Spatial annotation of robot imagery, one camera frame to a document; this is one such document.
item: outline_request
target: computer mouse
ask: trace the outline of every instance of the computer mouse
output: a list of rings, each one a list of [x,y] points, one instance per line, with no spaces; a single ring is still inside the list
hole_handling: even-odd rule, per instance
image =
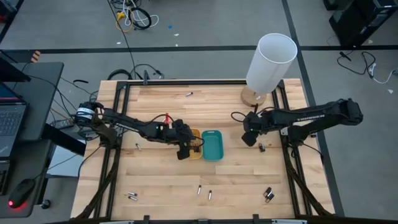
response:
[[[11,192],[8,199],[8,205],[11,208],[20,207],[27,200],[34,187],[34,179],[24,179],[21,181]]]

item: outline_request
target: floor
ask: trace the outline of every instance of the floor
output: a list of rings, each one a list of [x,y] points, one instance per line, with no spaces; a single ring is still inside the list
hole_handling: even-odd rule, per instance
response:
[[[261,36],[276,32],[297,39],[302,51],[285,77],[303,80],[311,104],[352,98],[364,114],[359,126],[334,127],[320,140],[326,142],[330,158],[325,166],[328,171],[333,168],[336,179],[336,185],[330,187],[341,198],[336,201],[336,211],[347,217],[398,220],[398,120],[394,114],[398,77],[380,85],[336,63],[340,55],[333,46],[339,43],[328,24],[332,12],[322,0],[142,0],[142,8],[157,14],[160,22],[149,30],[126,34],[128,44],[135,64],[149,63],[166,78],[244,78]],[[377,58],[379,80],[397,68],[397,23],[395,13],[364,44],[374,49],[368,51]],[[126,47],[108,3],[95,0],[24,1],[0,43],[0,49],[20,54],[40,50],[40,62],[63,62],[62,77],[89,81],[81,86],[90,92],[113,70],[132,69]],[[360,53],[353,52],[353,61],[342,63],[363,70]],[[64,81],[59,89],[75,106],[88,98]],[[50,183],[46,197],[54,206],[47,211],[35,208],[28,218],[32,223],[66,220],[70,214],[76,180]]]

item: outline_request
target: laptop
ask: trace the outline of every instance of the laptop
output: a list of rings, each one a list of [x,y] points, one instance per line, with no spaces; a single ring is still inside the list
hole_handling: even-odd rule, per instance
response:
[[[0,82],[0,158],[9,157],[28,104]]]

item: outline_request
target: laptop keyboard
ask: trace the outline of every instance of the laptop keyboard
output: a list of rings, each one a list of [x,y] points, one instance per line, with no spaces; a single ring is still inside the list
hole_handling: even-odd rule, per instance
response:
[[[21,118],[21,112],[0,111],[0,136],[15,135]]]

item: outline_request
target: cable bundle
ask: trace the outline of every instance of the cable bundle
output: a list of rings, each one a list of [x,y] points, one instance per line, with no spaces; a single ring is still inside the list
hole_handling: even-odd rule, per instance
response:
[[[149,13],[143,9],[140,8],[141,6],[141,1],[139,6],[137,6],[136,2],[139,0],[112,0],[110,3],[113,5],[115,9],[120,9],[121,11],[117,12],[117,21],[116,21],[116,28],[122,32],[129,32],[132,27],[135,27],[135,29],[139,30],[145,30],[150,27],[154,27],[158,24],[159,22],[159,17],[158,15],[149,15]],[[155,24],[152,24],[152,17],[156,17],[157,21]],[[128,30],[122,30],[122,28],[119,26],[119,21],[122,18],[126,18],[124,21],[124,25],[129,26]]]

